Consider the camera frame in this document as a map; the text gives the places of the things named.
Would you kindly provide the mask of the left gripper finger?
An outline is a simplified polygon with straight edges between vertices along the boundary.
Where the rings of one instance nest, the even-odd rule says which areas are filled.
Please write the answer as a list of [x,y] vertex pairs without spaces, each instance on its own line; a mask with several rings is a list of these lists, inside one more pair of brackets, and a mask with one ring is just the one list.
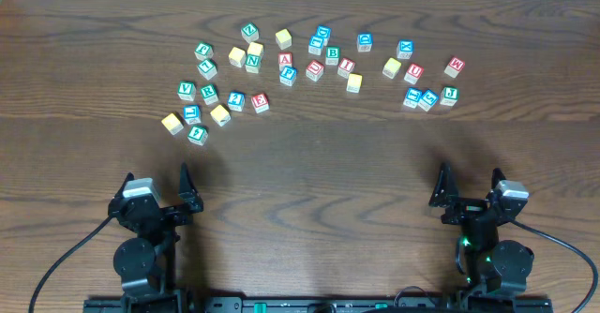
[[127,183],[129,181],[132,181],[134,179],[134,174],[132,172],[129,172],[126,177],[125,180],[123,182],[123,184],[120,186],[120,188],[117,190],[117,192],[115,193],[115,198],[122,198],[123,197],[123,191],[125,189],[125,186],[127,185]]
[[178,195],[184,203],[189,205],[200,204],[200,195],[193,185],[186,163],[181,164]]

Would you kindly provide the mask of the blue 2 block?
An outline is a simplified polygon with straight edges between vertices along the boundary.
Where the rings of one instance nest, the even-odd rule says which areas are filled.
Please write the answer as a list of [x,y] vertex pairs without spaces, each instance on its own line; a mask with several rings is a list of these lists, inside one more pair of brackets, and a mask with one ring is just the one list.
[[245,105],[245,95],[240,92],[230,92],[227,105],[231,111],[241,112],[244,109]]

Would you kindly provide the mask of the red I block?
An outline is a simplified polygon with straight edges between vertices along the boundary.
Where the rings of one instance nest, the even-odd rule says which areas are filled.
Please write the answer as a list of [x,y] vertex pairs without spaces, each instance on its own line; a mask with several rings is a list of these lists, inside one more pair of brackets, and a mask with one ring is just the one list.
[[349,58],[342,58],[337,67],[337,74],[342,78],[348,79],[350,74],[353,73],[355,68],[355,62]]

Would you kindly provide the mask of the red A block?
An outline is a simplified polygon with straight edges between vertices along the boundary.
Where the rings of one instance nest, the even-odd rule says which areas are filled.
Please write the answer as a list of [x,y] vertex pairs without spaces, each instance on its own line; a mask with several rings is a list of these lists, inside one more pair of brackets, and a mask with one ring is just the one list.
[[278,70],[282,71],[285,67],[293,67],[293,54],[291,52],[280,52],[277,55]]

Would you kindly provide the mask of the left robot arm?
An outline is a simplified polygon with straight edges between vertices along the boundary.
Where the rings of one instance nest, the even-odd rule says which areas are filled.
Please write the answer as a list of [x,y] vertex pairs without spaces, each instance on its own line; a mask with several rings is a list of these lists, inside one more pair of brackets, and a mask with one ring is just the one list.
[[181,165],[178,196],[181,204],[162,207],[151,178],[129,173],[109,203],[108,215],[136,234],[113,255],[113,268],[121,278],[125,312],[193,312],[194,295],[174,285],[176,229],[193,223],[203,211],[203,200]]

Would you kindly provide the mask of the green 4 block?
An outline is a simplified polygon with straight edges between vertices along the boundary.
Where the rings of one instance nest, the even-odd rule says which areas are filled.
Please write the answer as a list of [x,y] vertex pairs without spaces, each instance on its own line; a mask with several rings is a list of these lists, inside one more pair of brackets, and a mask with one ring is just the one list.
[[208,132],[205,127],[193,126],[188,135],[187,139],[197,145],[204,146],[208,138]]

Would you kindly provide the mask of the yellow block lower middle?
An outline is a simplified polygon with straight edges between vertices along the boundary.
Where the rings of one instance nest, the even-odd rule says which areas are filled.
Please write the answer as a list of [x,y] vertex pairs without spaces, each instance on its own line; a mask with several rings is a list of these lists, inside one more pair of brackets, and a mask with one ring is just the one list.
[[229,111],[221,104],[217,105],[212,111],[210,111],[210,115],[220,127],[223,127],[231,120]]

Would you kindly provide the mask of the green R block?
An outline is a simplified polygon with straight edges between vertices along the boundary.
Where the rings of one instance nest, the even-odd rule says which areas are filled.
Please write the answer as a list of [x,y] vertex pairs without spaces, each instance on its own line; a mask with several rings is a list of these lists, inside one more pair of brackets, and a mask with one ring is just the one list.
[[218,91],[213,84],[207,84],[200,89],[202,100],[206,105],[212,105],[219,101]]

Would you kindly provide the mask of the red U block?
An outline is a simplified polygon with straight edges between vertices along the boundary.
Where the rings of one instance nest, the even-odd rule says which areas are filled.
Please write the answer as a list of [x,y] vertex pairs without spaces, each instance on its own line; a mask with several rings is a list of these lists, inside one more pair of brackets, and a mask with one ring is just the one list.
[[404,80],[410,84],[417,84],[423,75],[424,69],[417,64],[410,64],[404,76]]

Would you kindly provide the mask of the yellow block right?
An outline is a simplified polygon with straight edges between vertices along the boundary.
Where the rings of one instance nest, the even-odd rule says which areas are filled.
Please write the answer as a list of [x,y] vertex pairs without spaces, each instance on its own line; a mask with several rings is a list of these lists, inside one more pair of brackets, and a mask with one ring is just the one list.
[[382,74],[389,79],[394,79],[401,66],[402,64],[396,58],[390,57],[383,66]]

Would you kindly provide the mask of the green N block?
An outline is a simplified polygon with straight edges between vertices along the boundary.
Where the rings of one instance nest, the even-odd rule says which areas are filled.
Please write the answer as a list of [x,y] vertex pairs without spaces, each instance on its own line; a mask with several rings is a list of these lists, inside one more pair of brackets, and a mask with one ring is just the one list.
[[249,73],[259,73],[262,65],[262,58],[259,55],[248,54],[245,62],[246,71]]

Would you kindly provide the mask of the yellow block left of N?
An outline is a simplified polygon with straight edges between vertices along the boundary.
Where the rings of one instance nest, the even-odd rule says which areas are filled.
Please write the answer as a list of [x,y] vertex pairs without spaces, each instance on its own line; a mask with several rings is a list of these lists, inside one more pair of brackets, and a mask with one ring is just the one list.
[[229,52],[230,64],[235,67],[243,67],[246,62],[246,52],[238,47],[232,47]]

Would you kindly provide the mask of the blue X block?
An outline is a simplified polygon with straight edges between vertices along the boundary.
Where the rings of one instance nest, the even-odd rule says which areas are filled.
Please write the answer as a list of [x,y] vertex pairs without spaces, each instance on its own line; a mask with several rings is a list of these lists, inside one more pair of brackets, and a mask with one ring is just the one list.
[[414,44],[412,40],[401,39],[397,45],[397,59],[410,59],[413,55]]

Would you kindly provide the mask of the green B block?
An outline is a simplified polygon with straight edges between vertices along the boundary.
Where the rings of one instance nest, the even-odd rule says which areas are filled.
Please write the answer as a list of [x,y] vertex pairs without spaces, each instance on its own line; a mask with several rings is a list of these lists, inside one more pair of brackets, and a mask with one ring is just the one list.
[[339,47],[327,47],[325,51],[325,63],[328,66],[337,66],[340,58]]

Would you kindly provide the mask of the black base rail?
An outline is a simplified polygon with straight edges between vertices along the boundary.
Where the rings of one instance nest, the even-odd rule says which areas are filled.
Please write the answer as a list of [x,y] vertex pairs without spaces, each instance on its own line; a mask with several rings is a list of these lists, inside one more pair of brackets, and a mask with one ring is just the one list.
[[83,313],[110,312],[198,312],[198,313],[361,313],[361,312],[455,312],[446,304],[433,304],[426,297],[404,296],[396,301],[378,299],[265,299],[210,297],[202,302],[180,304],[175,299],[129,304],[116,299],[89,299]]

